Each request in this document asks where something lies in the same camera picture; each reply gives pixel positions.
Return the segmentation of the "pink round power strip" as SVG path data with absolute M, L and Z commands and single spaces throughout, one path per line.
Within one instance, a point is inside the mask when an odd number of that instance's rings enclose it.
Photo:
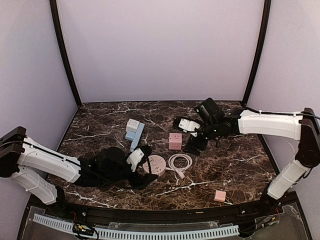
M 150 155 L 148 157 L 153 175 L 162 176 L 166 171 L 166 160 L 160 155 Z

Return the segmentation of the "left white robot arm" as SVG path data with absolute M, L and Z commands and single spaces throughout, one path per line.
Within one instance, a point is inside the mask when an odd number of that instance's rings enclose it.
M 120 181 L 128 181 L 130 189 L 142 190 L 158 178 L 152 171 L 137 171 L 143 164 L 151 166 L 152 149 L 148 145 L 137 146 L 129 154 L 109 147 L 90 159 L 82 159 L 44 147 L 28 137 L 26 131 L 18 126 L 0 138 L 0 176 L 16 181 L 47 206 L 63 205 L 64 190 L 44 180 L 36 169 L 85 188 L 117 186 Z

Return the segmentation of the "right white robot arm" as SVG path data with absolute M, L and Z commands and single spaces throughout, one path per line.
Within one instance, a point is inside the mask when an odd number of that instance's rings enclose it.
M 311 108 L 300 111 L 263 111 L 249 107 L 217 107 L 210 116 L 180 116 L 175 126 L 188 134 L 187 150 L 196 156 L 210 141 L 257 136 L 279 173 L 264 187 L 263 201 L 278 201 L 296 191 L 304 203 L 320 198 L 320 118 Z

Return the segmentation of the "blue cube plug adapter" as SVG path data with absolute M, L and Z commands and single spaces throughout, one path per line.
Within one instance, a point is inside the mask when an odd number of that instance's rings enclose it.
M 134 140 L 134 138 L 135 138 L 135 135 L 136 135 L 135 132 L 128 131 L 125 134 L 125 139 L 132 142 Z

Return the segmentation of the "blue power strip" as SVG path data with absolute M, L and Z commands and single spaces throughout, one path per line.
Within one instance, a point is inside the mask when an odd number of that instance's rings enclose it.
M 130 151 L 133 152 L 137 146 L 139 145 L 139 142 L 140 142 L 140 139 L 141 139 L 141 136 L 142 136 L 142 133 L 143 133 L 143 130 L 145 128 L 145 124 L 144 123 L 140 123 L 136 132 L 135 132 L 135 135 L 133 137 L 133 140 L 131 142 L 131 146 L 130 146 Z

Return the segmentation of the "white cube socket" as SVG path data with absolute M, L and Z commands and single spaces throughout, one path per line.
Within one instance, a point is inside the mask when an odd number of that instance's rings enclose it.
M 140 122 L 138 120 L 130 118 L 126 124 L 126 132 L 135 133 L 138 130 Z

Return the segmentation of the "pink cube socket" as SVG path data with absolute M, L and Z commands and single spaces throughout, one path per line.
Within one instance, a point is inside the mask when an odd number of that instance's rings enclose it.
M 181 133 L 170 133 L 168 142 L 169 142 L 169 146 L 168 146 L 169 150 L 181 150 L 183 136 Z

